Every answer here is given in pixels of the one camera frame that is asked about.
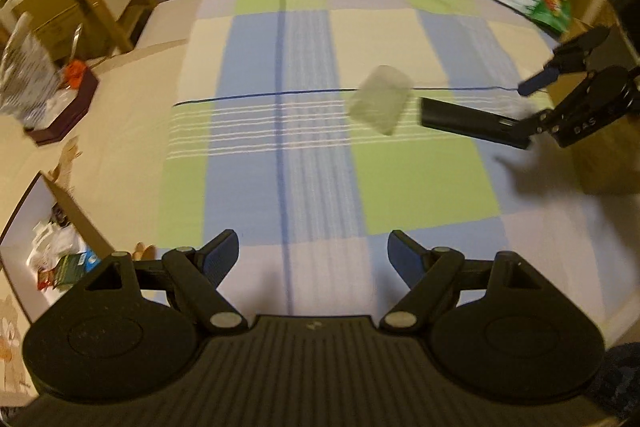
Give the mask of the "black cylindrical case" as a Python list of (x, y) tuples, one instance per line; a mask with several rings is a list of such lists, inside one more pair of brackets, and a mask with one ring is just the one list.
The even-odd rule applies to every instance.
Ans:
[(432, 98), (421, 98), (420, 124), (520, 150), (530, 145), (530, 136), (521, 129), (519, 120)]

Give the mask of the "dark red tissue box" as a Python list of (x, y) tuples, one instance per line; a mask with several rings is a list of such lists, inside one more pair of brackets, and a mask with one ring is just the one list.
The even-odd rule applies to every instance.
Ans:
[(91, 68), (86, 67), (77, 90), (60, 90), (52, 98), (52, 116), (43, 121), (47, 127), (42, 124), (36, 129), (24, 128), (24, 135), (38, 146), (61, 142), (89, 112), (98, 86), (98, 78)]

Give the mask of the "crumpled plastic bag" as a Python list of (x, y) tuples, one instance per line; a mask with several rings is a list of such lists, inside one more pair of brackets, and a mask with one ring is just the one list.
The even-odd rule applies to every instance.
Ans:
[(46, 113), (47, 101), (62, 81), (48, 50), (32, 32), (32, 16), (17, 20), (1, 59), (1, 113), (35, 129)]

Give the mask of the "checkered tablecloth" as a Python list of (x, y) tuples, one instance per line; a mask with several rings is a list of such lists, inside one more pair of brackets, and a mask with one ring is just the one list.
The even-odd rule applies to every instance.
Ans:
[(239, 235), (222, 291), (245, 314), (369, 314), (405, 292), (399, 229), (470, 258), (516, 251), (608, 341), (639, 315), (639, 201), (579, 190), (570, 154), (426, 129), (410, 103), (384, 135), (348, 116), (378, 66), (429, 96), (522, 117), (518, 82), (553, 43), (491, 0), (202, 0), (170, 113), (158, 243)]

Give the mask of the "clear plastic cup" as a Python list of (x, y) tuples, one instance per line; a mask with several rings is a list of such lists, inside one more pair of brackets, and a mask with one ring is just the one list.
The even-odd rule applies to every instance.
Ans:
[(347, 114), (378, 133), (393, 135), (412, 89), (408, 75), (395, 67), (380, 65), (360, 83), (349, 100)]

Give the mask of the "cardboard box with trash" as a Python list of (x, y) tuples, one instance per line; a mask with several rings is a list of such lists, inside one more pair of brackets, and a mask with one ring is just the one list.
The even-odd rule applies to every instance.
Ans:
[(63, 257), (92, 251), (104, 259), (114, 250), (72, 195), (43, 173), (29, 184), (1, 234), (2, 268), (30, 323), (62, 296), (62, 288), (43, 284)]

